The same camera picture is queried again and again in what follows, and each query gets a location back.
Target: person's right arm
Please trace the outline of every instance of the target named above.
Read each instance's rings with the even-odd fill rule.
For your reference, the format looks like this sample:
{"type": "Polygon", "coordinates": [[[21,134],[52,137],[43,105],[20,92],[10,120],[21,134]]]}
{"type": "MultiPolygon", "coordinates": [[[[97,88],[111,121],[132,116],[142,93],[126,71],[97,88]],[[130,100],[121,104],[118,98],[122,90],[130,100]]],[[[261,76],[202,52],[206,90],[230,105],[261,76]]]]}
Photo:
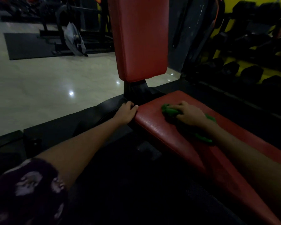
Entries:
{"type": "Polygon", "coordinates": [[[281,164],[208,120],[199,108],[184,101],[171,108],[183,112],[182,115],[177,115],[179,120],[188,125],[198,126],[210,135],[237,170],[281,219],[281,164]]]}

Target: forearm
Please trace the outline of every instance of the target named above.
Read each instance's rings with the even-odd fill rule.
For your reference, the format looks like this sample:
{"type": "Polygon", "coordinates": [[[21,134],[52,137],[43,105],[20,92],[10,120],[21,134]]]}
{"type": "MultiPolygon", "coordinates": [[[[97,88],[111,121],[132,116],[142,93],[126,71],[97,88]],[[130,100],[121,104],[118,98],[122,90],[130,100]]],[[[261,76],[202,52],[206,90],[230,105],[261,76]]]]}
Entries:
{"type": "Polygon", "coordinates": [[[202,128],[265,202],[281,215],[281,164],[240,141],[212,121],[207,121],[202,128]]]}
{"type": "Polygon", "coordinates": [[[112,118],[44,151],[37,157],[51,163],[69,189],[97,150],[119,126],[118,121],[112,118]]]}

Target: person's left hand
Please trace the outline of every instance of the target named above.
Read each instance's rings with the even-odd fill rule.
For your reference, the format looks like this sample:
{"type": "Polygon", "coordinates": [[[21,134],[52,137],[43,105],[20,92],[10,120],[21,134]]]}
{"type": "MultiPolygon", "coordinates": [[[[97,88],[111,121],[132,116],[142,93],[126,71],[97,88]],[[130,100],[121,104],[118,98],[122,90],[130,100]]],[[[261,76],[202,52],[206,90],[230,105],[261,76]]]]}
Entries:
{"type": "Polygon", "coordinates": [[[133,102],[128,101],[127,103],[123,103],[120,109],[116,112],[113,118],[118,122],[119,125],[128,124],[135,116],[138,105],[135,105],[132,109],[131,106],[134,106],[133,102]]]}

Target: red seat pad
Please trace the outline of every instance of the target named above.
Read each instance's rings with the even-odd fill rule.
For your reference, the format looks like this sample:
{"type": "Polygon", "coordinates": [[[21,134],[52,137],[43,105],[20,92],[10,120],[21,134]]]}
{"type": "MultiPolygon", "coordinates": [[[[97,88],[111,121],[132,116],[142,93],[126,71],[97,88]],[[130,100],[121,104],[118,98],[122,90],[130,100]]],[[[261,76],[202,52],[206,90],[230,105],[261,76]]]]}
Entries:
{"type": "Polygon", "coordinates": [[[161,106],[165,103],[178,104],[186,101],[199,107],[204,113],[216,118],[223,129],[259,150],[263,154],[281,163],[281,151],[263,141],[252,133],[221,116],[198,100],[182,91],[175,91],[141,105],[135,117],[135,122],[148,131],[153,138],[184,158],[192,167],[212,178],[214,183],[228,192],[235,200],[254,212],[267,224],[281,224],[269,207],[263,202],[255,190],[241,176],[223,152],[216,146],[209,146],[196,139],[186,140],[172,125],[165,121],[161,106]]]}
{"type": "Polygon", "coordinates": [[[169,0],[108,0],[116,63],[123,81],[167,71],[169,0]]]}

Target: sleeve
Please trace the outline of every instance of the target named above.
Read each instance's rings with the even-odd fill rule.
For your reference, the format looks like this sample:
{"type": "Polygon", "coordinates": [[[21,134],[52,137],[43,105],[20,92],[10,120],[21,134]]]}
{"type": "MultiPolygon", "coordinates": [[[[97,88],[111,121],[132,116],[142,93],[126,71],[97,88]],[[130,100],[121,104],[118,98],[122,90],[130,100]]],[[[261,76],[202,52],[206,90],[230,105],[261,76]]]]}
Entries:
{"type": "Polygon", "coordinates": [[[58,171],[33,158],[0,176],[0,224],[58,224],[67,191],[58,171]]]}

